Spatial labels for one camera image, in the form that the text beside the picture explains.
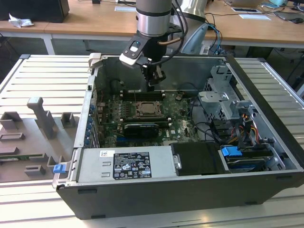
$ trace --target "sticker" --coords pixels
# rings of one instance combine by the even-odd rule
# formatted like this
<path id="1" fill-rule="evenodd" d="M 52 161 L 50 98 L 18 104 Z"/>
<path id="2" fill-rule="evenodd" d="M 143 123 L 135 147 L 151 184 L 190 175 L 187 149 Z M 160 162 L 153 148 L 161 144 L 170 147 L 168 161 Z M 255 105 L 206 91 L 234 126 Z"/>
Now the sticker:
<path id="1" fill-rule="evenodd" d="M 99 157 L 113 157 L 115 151 L 100 151 Z"/>
<path id="2" fill-rule="evenodd" d="M 112 156 L 114 157 L 113 178 L 115 180 L 152 177 L 149 152 L 113 153 Z"/>

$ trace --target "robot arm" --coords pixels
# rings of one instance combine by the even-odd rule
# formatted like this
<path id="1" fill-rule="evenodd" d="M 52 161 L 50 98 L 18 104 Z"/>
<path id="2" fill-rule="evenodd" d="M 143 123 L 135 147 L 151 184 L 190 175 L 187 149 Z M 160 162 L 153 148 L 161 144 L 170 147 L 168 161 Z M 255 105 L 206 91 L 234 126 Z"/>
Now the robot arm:
<path id="1" fill-rule="evenodd" d="M 180 6 L 178 0 L 174 0 L 174 4 L 172 0 L 136 1 L 137 32 L 121 54 L 120 60 L 128 67 L 135 68 L 137 65 L 141 67 L 148 91 L 153 90 L 154 85 L 166 78 L 165 73 L 161 71 L 163 63 L 181 50 L 183 53 L 193 54 L 194 48 L 201 44 L 208 27 L 202 28 L 206 3 L 207 0 L 183 0 Z M 180 26 L 170 23 L 172 9 L 175 11 L 175 20 Z M 194 29 L 191 29 L 191 39 L 186 41 L 189 21 L 195 25 L 192 26 Z M 174 46 L 176 50 L 168 58 L 162 59 L 166 54 L 167 46 L 172 44 L 177 46 Z"/>

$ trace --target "paper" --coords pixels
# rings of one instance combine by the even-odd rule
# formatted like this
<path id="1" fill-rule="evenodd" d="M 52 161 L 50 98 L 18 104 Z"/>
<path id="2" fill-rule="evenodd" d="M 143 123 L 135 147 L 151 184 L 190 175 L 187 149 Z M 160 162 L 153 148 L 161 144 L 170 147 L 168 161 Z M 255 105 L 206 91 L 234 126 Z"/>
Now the paper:
<path id="1" fill-rule="evenodd" d="M 115 11 L 136 12 L 136 7 L 116 6 Z"/>
<path id="2" fill-rule="evenodd" d="M 15 18 L 13 17 L 11 14 L 9 14 L 9 22 L 18 28 L 21 27 L 26 27 L 26 26 L 32 26 L 34 25 L 34 23 L 30 20 L 30 19 L 19 19 L 19 18 Z"/>
<path id="3" fill-rule="evenodd" d="M 269 17 L 265 15 L 240 14 L 239 16 L 242 19 L 271 20 Z"/>

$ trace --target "white paper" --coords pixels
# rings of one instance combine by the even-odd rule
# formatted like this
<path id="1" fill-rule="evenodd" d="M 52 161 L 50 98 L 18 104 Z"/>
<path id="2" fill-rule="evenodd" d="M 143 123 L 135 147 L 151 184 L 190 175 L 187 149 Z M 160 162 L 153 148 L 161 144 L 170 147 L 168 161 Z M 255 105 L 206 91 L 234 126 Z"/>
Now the white paper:
<path id="1" fill-rule="evenodd" d="M 18 28 L 34 25 L 34 23 L 30 19 L 19 19 L 19 18 L 13 17 L 11 14 L 9 14 L 9 22 L 13 26 L 18 27 Z"/>
<path id="2" fill-rule="evenodd" d="M 115 11 L 136 12 L 136 7 L 116 6 Z"/>
<path id="3" fill-rule="evenodd" d="M 114 157 L 115 151 L 100 151 L 99 157 Z"/>
<path id="4" fill-rule="evenodd" d="M 240 14 L 239 16 L 242 19 L 271 20 L 269 17 L 265 15 Z"/>

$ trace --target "motherboard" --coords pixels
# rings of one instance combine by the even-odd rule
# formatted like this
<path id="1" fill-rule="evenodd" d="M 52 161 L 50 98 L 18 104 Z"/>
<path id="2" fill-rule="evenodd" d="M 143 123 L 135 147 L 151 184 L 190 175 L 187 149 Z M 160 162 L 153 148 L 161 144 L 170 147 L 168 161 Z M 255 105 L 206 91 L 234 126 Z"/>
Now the motherboard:
<path id="1" fill-rule="evenodd" d="M 97 104 L 101 147 L 162 146 L 200 141 L 183 92 L 102 94 Z"/>

